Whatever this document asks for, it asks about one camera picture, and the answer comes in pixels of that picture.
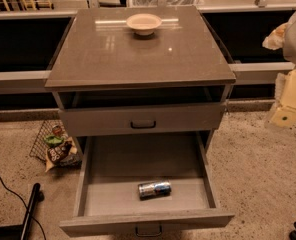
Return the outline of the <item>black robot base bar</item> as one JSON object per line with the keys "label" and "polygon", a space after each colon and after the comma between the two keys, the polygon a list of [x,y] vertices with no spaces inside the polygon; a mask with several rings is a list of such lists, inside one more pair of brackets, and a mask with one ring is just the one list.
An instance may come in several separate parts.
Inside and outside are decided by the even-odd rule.
{"label": "black robot base bar", "polygon": [[28,208],[23,222],[19,225],[0,226],[0,240],[28,240],[37,203],[43,200],[40,184],[35,183],[32,188]]}

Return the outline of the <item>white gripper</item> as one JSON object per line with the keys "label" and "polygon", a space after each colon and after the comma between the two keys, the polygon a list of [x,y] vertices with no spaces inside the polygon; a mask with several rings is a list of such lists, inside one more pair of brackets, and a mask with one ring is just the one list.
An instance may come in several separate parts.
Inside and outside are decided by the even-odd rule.
{"label": "white gripper", "polygon": [[[266,49],[277,50],[284,46],[287,24],[275,28],[262,42]],[[266,124],[290,128],[296,123],[296,68],[288,74],[279,73],[275,81],[275,101],[266,117]]]}

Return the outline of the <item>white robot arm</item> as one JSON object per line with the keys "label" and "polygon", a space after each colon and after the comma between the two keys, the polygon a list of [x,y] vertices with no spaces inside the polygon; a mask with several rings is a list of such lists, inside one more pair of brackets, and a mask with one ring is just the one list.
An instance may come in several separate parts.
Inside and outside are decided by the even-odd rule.
{"label": "white robot arm", "polygon": [[296,11],[264,39],[262,46],[270,50],[282,49],[283,57],[294,64],[289,73],[277,75],[275,102],[267,117],[271,125],[291,127],[296,123]]}

